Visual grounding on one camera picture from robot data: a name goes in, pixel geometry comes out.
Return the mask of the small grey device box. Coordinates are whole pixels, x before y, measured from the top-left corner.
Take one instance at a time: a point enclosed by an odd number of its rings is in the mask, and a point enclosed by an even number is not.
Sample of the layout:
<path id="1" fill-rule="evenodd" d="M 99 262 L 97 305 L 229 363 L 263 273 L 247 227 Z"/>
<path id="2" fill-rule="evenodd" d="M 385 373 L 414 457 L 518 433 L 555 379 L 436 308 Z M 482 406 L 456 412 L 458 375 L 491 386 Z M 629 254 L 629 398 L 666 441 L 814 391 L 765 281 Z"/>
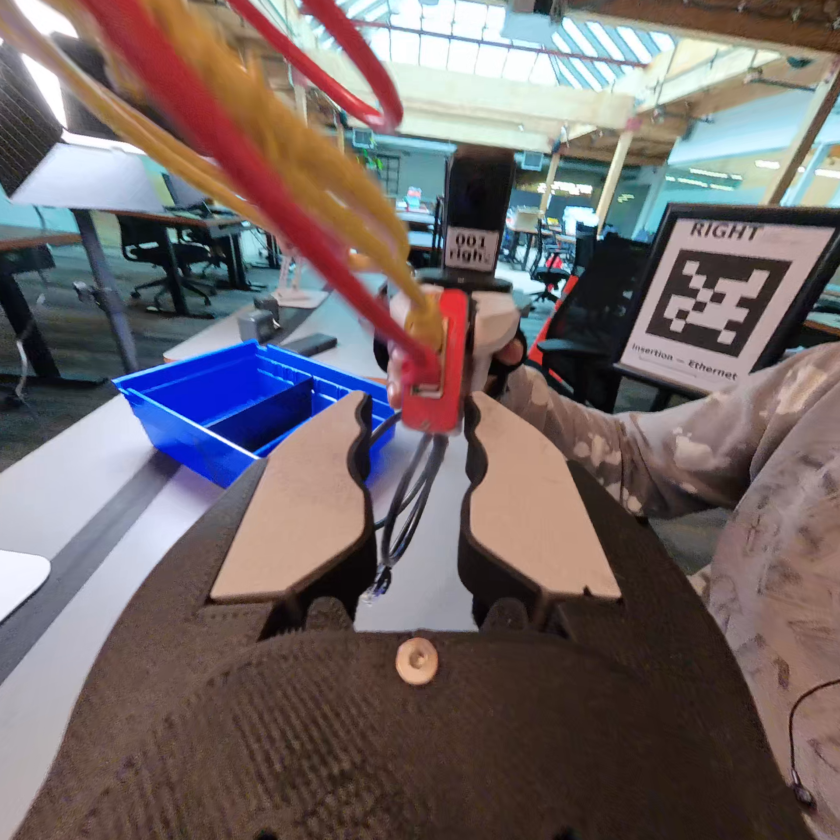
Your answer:
<path id="1" fill-rule="evenodd" d="M 284 329 L 272 311 L 250 309 L 237 314 L 236 319 L 239 339 L 242 343 L 257 342 L 265 346 L 279 341 Z"/>

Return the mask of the blue plastic bin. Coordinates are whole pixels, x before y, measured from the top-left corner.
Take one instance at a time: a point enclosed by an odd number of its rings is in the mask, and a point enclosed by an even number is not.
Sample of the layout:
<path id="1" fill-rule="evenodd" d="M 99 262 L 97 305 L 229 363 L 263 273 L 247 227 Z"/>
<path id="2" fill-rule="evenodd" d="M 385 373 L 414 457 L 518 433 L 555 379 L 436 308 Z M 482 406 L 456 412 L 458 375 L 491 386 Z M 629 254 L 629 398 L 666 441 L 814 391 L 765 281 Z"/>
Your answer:
<path id="1" fill-rule="evenodd" d="M 265 457 L 229 443 L 209 432 L 207 426 L 307 376 L 314 379 L 309 419 L 353 391 L 371 397 L 373 429 L 394 414 L 383 385 L 257 342 L 126 374 L 113 383 L 156 449 L 215 485 L 228 488 L 252 463 Z"/>

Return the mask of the black white marker sign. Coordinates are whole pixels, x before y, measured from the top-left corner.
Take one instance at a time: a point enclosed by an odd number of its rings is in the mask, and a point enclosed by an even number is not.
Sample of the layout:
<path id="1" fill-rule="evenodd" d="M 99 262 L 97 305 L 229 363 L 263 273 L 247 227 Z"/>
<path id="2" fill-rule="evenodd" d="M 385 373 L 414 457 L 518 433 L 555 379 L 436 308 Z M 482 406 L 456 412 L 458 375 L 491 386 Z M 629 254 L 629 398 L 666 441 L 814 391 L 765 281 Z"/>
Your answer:
<path id="1" fill-rule="evenodd" d="M 705 396 L 776 364 L 837 271 L 831 207 L 669 203 L 614 370 Z"/>

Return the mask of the black flat device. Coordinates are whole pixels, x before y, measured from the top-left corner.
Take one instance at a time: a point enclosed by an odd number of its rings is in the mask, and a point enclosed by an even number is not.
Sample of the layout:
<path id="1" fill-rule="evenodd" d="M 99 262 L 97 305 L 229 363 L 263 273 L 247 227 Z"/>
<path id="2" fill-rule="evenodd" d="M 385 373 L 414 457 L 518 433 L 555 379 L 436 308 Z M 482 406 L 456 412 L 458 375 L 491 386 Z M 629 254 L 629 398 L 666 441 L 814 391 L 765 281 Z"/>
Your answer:
<path id="1" fill-rule="evenodd" d="M 280 348 L 286 352 L 300 355 L 304 358 L 311 358 L 333 350 L 337 346 L 338 340 L 335 336 L 315 332 L 300 339 L 284 343 L 280 346 Z"/>

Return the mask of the wooden top office desk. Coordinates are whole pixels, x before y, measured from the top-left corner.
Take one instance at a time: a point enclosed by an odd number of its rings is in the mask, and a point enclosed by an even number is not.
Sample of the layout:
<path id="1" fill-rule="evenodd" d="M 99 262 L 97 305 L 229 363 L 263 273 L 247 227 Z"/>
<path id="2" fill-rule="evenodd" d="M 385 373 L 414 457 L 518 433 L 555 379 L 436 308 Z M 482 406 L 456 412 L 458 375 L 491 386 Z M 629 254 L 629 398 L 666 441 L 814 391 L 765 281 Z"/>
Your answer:
<path id="1" fill-rule="evenodd" d="M 207 237 L 229 241 L 231 260 L 228 262 L 228 284 L 232 288 L 242 291 L 252 291 L 247 279 L 245 260 L 243 257 L 240 238 L 242 234 L 254 233 L 258 230 L 255 224 L 239 215 L 215 215 L 199 217 L 188 213 L 145 213 L 141 211 L 119 211 L 94 209 L 93 213 L 108 214 L 115 217 L 125 216 L 142 219 L 151 224 L 170 230 L 195 229 L 202 230 Z"/>

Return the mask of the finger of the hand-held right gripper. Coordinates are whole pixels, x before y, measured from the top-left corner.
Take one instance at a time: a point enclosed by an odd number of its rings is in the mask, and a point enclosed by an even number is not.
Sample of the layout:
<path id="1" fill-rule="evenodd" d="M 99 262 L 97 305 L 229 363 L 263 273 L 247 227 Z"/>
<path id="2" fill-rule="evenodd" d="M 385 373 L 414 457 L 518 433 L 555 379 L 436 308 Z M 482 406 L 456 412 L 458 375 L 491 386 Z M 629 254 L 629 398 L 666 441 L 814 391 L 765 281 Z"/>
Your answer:
<path id="1" fill-rule="evenodd" d="M 389 309 L 392 319 L 399 323 L 405 332 L 409 332 L 408 323 L 410 320 L 411 302 L 403 292 L 397 292 L 390 300 Z M 406 361 L 410 358 L 403 347 L 397 342 L 388 339 L 385 342 L 387 349 L 387 366 L 385 388 L 388 396 L 388 403 L 395 410 L 403 408 L 403 397 L 406 390 Z"/>
<path id="2" fill-rule="evenodd" d="M 520 311 L 510 291 L 475 291 L 471 295 L 475 308 L 472 350 L 498 352 L 519 329 Z"/>

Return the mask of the black mesh office chair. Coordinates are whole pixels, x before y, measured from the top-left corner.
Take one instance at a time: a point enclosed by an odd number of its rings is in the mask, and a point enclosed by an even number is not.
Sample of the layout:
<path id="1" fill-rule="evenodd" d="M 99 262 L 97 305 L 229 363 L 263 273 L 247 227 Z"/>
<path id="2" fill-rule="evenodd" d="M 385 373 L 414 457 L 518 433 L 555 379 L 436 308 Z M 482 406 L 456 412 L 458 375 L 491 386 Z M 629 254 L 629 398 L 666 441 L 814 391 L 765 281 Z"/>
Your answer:
<path id="1" fill-rule="evenodd" d="M 651 244 L 609 234 L 536 342 L 530 362 L 557 393 L 611 413 L 622 376 L 613 367 Z"/>

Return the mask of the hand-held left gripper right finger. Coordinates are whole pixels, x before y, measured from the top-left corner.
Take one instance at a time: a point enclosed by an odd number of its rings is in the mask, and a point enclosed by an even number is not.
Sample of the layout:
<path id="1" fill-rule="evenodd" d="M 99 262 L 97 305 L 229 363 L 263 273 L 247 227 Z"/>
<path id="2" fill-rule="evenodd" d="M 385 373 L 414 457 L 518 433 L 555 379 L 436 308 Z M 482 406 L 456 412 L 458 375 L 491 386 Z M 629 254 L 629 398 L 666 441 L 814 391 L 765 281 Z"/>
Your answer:
<path id="1" fill-rule="evenodd" d="M 538 601 L 590 595 L 618 602 L 621 591 L 566 458 L 537 429 L 483 392 L 470 452 L 486 467 L 469 495 L 467 535 Z"/>

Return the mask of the person's right forearm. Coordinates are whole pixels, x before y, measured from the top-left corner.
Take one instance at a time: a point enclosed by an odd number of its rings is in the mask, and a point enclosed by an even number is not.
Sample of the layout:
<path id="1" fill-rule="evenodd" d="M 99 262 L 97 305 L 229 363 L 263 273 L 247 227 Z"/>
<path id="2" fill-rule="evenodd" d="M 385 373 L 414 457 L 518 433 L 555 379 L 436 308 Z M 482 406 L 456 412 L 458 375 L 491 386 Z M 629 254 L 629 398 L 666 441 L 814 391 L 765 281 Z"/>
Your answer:
<path id="1" fill-rule="evenodd" d="M 609 414 L 550 388 L 523 365 L 500 403 L 647 518 L 734 509 L 776 455 L 838 448 L 838 343 L 794 353 L 699 400 Z"/>

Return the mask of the black bin divider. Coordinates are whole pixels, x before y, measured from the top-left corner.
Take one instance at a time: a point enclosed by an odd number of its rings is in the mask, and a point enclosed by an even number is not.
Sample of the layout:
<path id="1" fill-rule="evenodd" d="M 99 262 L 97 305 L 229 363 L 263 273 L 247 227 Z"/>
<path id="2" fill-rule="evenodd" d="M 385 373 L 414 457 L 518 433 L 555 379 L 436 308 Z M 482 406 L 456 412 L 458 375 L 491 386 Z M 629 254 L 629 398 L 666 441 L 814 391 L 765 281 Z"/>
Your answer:
<path id="1" fill-rule="evenodd" d="M 303 378 L 252 405 L 210 423 L 209 432 L 257 457 L 266 457 L 312 415 L 314 379 Z"/>

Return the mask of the white monitor base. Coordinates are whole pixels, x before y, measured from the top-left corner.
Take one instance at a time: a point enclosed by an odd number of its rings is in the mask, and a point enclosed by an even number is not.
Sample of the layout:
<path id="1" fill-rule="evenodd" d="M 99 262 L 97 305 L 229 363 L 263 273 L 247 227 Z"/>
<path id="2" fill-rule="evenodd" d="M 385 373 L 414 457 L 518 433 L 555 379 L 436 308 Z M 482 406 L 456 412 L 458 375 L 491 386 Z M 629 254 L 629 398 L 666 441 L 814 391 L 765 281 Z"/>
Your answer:
<path id="1" fill-rule="evenodd" d="M 31 553 L 1 551 L 1 623 L 46 582 L 51 562 Z"/>

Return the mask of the person's right hand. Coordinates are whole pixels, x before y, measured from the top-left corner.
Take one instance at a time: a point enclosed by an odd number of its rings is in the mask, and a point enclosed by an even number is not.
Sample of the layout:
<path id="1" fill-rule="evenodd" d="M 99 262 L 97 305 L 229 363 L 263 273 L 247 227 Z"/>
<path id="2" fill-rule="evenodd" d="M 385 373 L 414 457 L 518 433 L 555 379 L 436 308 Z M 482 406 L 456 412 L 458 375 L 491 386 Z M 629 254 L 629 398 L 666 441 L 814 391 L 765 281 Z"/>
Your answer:
<path id="1" fill-rule="evenodd" d="M 523 365 L 527 358 L 528 345 L 519 327 L 511 340 L 495 352 L 490 362 L 485 392 L 498 398 L 504 392 L 509 376 Z"/>

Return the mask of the person's grey patterned sweatshirt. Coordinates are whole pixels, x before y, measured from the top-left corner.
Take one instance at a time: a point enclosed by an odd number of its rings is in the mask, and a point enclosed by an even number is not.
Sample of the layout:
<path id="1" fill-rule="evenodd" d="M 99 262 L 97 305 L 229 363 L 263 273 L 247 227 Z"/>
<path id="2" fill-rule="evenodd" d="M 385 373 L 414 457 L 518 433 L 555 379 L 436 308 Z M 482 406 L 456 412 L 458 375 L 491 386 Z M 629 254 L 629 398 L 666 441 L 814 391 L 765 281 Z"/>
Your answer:
<path id="1" fill-rule="evenodd" d="M 838 448 L 776 455 L 732 510 L 704 592 L 818 838 L 838 838 Z"/>

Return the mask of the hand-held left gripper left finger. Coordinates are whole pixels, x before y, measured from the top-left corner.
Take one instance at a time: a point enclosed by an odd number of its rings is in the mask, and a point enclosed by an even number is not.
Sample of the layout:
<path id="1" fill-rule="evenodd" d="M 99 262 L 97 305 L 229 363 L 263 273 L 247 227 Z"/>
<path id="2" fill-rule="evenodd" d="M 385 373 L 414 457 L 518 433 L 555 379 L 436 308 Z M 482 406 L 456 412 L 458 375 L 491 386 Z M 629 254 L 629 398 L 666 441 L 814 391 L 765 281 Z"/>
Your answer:
<path id="1" fill-rule="evenodd" d="M 209 599 L 267 602 L 303 592 L 364 540 L 370 516 L 356 445 L 371 401 L 353 391 L 307 420 L 266 459 Z"/>

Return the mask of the red metal ethernet adapter box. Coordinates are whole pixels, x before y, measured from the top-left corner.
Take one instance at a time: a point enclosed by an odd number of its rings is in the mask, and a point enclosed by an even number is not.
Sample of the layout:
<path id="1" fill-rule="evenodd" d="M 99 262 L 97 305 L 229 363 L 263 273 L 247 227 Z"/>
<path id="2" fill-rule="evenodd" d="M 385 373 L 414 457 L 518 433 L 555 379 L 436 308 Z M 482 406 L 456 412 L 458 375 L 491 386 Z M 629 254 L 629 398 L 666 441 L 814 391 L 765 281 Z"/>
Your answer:
<path id="1" fill-rule="evenodd" d="M 463 417 L 463 378 L 470 326 L 469 299 L 461 290 L 424 286 L 440 316 L 442 343 L 435 365 L 404 356 L 401 369 L 402 422 L 419 433 L 453 435 Z"/>

